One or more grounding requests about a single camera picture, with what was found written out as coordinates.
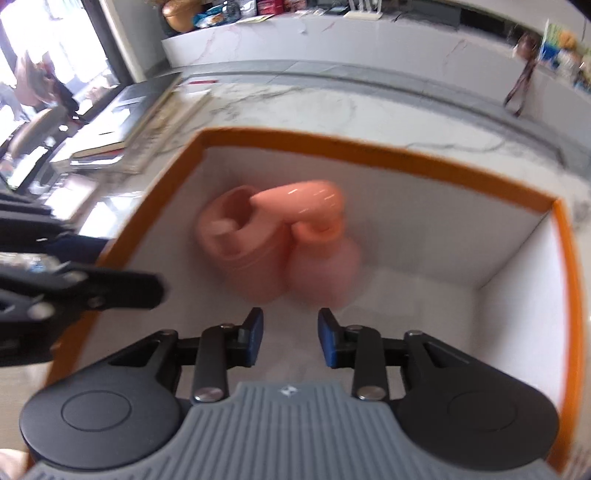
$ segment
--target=white counter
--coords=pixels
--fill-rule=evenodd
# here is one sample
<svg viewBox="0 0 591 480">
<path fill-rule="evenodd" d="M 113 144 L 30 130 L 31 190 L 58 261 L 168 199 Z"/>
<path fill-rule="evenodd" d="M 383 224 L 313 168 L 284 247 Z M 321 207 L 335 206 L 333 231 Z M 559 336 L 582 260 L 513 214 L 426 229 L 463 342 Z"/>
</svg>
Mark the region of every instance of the white counter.
<svg viewBox="0 0 591 480">
<path fill-rule="evenodd" d="M 163 46 L 173 67 L 244 60 L 352 64 L 403 74 L 413 90 L 419 85 L 432 94 L 445 85 L 470 93 L 475 103 L 483 99 L 497 105 L 524 68 L 498 41 L 404 17 L 392 20 L 285 14 L 257 24 L 193 31 L 164 40 Z M 318 72 L 312 66 L 309 73 Z M 551 74 L 534 73 L 523 117 L 591 151 L 591 96 Z"/>
</svg>

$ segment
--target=pink pump bottle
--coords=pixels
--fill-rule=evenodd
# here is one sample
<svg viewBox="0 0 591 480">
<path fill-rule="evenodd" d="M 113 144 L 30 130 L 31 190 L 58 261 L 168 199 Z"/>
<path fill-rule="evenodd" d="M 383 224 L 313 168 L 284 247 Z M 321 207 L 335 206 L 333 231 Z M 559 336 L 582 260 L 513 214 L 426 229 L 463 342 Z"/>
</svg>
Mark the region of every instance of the pink pump bottle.
<svg viewBox="0 0 591 480">
<path fill-rule="evenodd" d="M 285 222 L 250 203 L 258 192 L 244 185 L 218 197 L 199 214 L 195 234 L 230 286 L 263 304 L 288 289 L 285 269 L 293 239 Z"/>
<path fill-rule="evenodd" d="M 291 223 L 295 248 L 287 283 L 311 306 L 339 308 L 349 301 L 361 266 L 361 252 L 345 237 L 345 199 L 323 180 L 284 185 L 257 193 L 251 203 Z"/>
</svg>

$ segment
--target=book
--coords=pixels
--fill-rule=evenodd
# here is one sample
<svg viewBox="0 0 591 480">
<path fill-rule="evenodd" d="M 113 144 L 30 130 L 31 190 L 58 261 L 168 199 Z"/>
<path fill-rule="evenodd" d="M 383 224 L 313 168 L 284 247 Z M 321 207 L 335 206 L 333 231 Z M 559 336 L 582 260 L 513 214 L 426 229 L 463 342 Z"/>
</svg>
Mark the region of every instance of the book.
<svg viewBox="0 0 591 480">
<path fill-rule="evenodd" d="M 123 89 L 107 108 L 73 138 L 74 158 L 127 147 L 180 83 L 173 73 Z"/>
<path fill-rule="evenodd" d="M 74 170 L 105 168 L 121 173 L 141 173 L 166 142 L 181 131 L 186 122 L 203 106 L 209 98 L 209 92 L 210 90 L 174 92 L 127 148 L 83 158 L 70 158 L 70 167 Z"/>
</svg>

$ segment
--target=marble countertop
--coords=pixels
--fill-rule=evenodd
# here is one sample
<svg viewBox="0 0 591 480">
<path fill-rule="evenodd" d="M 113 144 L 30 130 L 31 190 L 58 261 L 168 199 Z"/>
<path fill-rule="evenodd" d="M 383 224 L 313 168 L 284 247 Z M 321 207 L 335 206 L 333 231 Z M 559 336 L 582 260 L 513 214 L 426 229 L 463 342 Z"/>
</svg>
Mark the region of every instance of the marble countertop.
<svg viewBox="0 0 591 480">
<path fill-rule="evenodd" d="M 428 109 L 298 86 L 214 85 L 205 106 L 142 174 L 117 178 L 107 185 L 104 198 L 91 211 L 80 233 L 116 236 L 150 184 L 196 131 L 215 126 L 284 128 L 405 147 L 487 169 L 560 196 L 570 210 L 584 278 L 591 279 L 591 186 L 543 150 Z M 591 298 L 591 281 L 586 285 L 587 298 Z M 591 445 L 591 395 L 586 390 L 577 433 L 580 445 Z"/>
<path fill-rule="evenodd" d="M 377 70 L 367 75 L 373 81 L 383 73 L 394 73 L 402 88 L 420 86 L 437 96 L 449 94 L 452 102 L 470 96 L 477 109 L 483 100 L 501 105 L 524 68 L 523 60 L 513 57 L 512 50 L 499 41 L 468 29 L 397 15 L 368 22 L 335 15 L 283 14 L 257 24 L 195 30 L 163 40 L 163 47 L 174 68 L 291 62 L 285 73 L 309 76 L 352 74 L 351 66 L 369 68 Z M 302 61 L 311 67 L 307 72 L 302 71 Z M 326 72 L 314 65 L 327 62 L 340 66 Z M 590 102 L 591 96 L 537 68 L 522 117 L 560 134 L 575 152 L 583 150 L 587 164 Z"/>
</svg>

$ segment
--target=black clamp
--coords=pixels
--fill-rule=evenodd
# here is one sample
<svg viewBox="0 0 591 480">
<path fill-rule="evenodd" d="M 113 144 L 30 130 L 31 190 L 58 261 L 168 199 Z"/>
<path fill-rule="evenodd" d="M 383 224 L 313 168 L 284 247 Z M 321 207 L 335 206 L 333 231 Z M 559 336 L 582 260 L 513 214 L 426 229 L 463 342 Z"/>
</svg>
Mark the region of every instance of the black clamp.
<svg viewBox="0 0 591 480">
<path fill-rule="evenodd" d="M 382 401 L 418 446 L 446 462 L 510 470 L 545 458 L 558 433 L 552 402 L 535 388 L 423 332 L 404 340 L 375 329 L 341 327 L 318 315 L 326 364 L 354 368 L 352 395 Z M 389 397 L 387 366 L 400 367 L 406 395 Z"/>
<path fill-rule="evenodd" d="M 47 273 L 0 267 L 0 367 L 47 362 L 52 344 L 85 310 L 153 309 L 156 275 L 67 263 Z"/>
<path fill-rule="evenodd" d="M 72 232 L 51 208 L 13 193 L 0 192 L 0 251 L 42 253 L 47 242 Z"/>
<path fill-rule="evenodd" d="M 226 370 L 251 367 L 263 314 L 224 323 L 200 338 L 161 330 L 37 393 L 21 413 L 22 436 L 37 460 L 61 468 L 108 470 L 156 452 L 190 407 L 229 395 Z M 191 398 L 176 398 L 183 365 L 194 365 Z"/>
</svg>

